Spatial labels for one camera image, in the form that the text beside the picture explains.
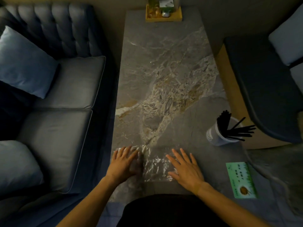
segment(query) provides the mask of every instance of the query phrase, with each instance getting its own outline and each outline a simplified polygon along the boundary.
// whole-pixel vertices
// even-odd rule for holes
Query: tufted sofa backrest
[[[93,7],[82,3],[33,3],[0,8],[0,31],[9,26],[55,59],[96,57],[108,48]]]

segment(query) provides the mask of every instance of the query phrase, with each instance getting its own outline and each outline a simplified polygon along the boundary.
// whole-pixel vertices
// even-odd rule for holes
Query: green card
[[[226,163],[235,198],[257,198],[247,163]]]

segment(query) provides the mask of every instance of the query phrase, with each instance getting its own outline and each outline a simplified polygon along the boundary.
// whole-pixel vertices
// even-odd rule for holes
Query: plastic wrap
[[[166,154],[171,153],[168,151],[159,153],[159,151],[153,150],[147,145],[133,146],[131,152],[135,150],[139,150],[138,159],[132,162],[130,170],[133,172],[143,172],[144,182],[173,180],[172,177],[168,175],[168,172],[177,171],[166,157]]]

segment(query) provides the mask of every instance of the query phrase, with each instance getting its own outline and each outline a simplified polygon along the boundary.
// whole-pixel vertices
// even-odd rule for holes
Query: marble table
[[[112,151],[146,145],[148,161],[182,147],[193,153],[217,190],[233,197],[226,162],[246,161],[239,143],[217,147],[206,131],[229,104],[199,11],[182,8],[182,22],[146,23],[145,11],[128,11],[120,67]],[[188,193],[157,169],[159,177],[116,189],[110,201],[155,193]]]

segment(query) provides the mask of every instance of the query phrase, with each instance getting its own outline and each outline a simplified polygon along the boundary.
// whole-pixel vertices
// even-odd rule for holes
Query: wall
[[[80,1],[95,7],[117,64],[120,63],[126,10],[144,9],[147,0],[4,0],[7,3]],[[252,34],[274,29],[303,0],[181,0],[197,5],[214,53],[229,35]]]

